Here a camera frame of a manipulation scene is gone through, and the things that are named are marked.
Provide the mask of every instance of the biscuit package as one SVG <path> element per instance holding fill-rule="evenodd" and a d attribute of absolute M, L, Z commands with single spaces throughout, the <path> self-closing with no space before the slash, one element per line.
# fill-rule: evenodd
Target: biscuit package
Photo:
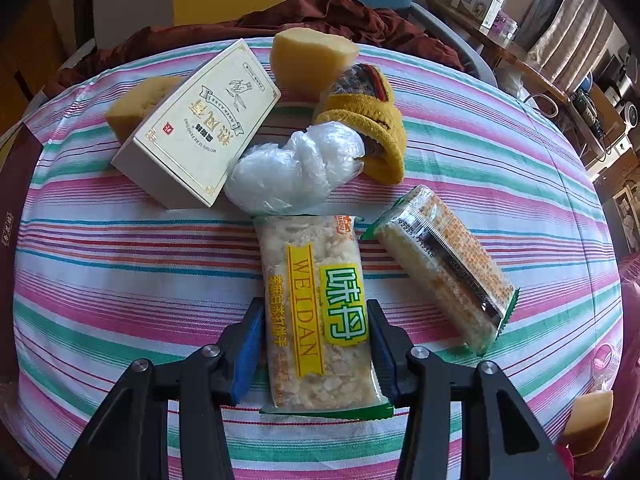
<path fill-rule="evenodd" d="M 382 418 L 351 216 L 255 219 L 266 296 L 270 413 Z M 359 410 L 350 417 L 348 410 Z"/>
<path fill-rule="evenodd" d="M 362 238 L 379 240 L 466 345 L 485 354 L 508 322 L 518 290 L 431 189 L 414 187 Z"/>

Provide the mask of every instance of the plastic snack wrapper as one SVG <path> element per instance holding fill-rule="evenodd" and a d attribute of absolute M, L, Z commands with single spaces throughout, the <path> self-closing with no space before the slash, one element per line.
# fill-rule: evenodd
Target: plastic snack wrapper
<path fill-rule="evenodd" d="M 371 362 L 353 217 L 262 217 L 255 226 L 275 406 L 263 411 L 391 416 Z M 348 410 L 358 410 L 358 416 Z"/>
<path fill-rule="evenodd" d="M 363 235 L 376 238 L 482 356 L 518 301 L 480 242 L 426 186 L 416 186 Z"/>
<path fill-rule="evenodd" d="M 324 202 L 358 176 L 365 155 L 360 135 L 342 123 L 310 126 L 287 143 L 250 148 L 230 172 L 225 194 L 251 215 L 295 214 Z"/>

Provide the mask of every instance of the pink striped fabric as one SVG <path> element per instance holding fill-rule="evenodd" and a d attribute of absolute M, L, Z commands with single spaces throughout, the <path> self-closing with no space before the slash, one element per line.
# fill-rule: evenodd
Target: pink striped fabric
<path fill-rule="evenodd" d="M 250 219 L 221 196 L 210 210 L 166 211 L 111 165 L 111 103 L 151 75 L 188 74 L 230 42 L 201 44 L 108 70 L 40 107 L 27 124 L 43 143 L 20 232 L 14 329 L 18 384 L 3 385 L 0 416 L 56 474 L 124 368 L 145 356 L 180 359 L 215 341 L 262 295 Z M 248 40 L 269 71 L 270 39 Z M 460 216 L 521 289 L 488 358 L 510 376 L 551 438 L 573 398 L 593 384 L 603 342 L 622 349 L 620 279 L 590 180 L 546 119 L 464 74 L 363 46 L 360 61 L 388 76 L 408 134 L 405 181 L 365 176 L 315 214 L 351 214 L 361 233 L 415 184 Z M 284 142 L 310 123 L 313 103 L 286 90 L 254 139 Z M 475 365 L 456 330 L 376 242 L 362 242 L 366 295 L 415 343 Z M 261 415 L 260 364 L 240 406 L 223 410 L 238 479 L 391 479 L 407 410 L 363 422 Z M 169 472 L 180 478 L 178 410 L 170 404 Z M 460 474 L 460 410 L 453 406 L 450 476 Z"/>

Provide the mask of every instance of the gift box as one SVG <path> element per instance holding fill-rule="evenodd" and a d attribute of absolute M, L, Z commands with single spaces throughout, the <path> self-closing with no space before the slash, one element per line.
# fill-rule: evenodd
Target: gift box
<path fill-rule="evenodd" d="M 168 95 L 112 164 L 167 209 L 210 207 L 279 98 L 246 42 L 236 41 Z"/>

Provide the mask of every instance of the yellow sponge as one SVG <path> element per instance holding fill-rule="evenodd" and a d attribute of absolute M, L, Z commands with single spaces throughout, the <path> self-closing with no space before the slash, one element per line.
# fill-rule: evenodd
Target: yellow sponge
<path fill-rule="evenodd" d="M 571 416 L 560 439 L 573 456 L 587 454 L 600 443 L 609 425 L 613 392 L 593 392 L 575 397 Z"/>
<path fill-rule="evenodd" d="M 121 144 L 129 139 L 164 96 L 182 81 L 184 78 L 177 75 L 150 77 L 116 99 L 105 113 L 104 119 Z"/>
<path fill-rule="evenodd" d="M 271 70 L 280 88 L 318 101 L 359 53 L 359 46 L 341 36 L 306 27 L 289 28 L 273 38 Z"/>

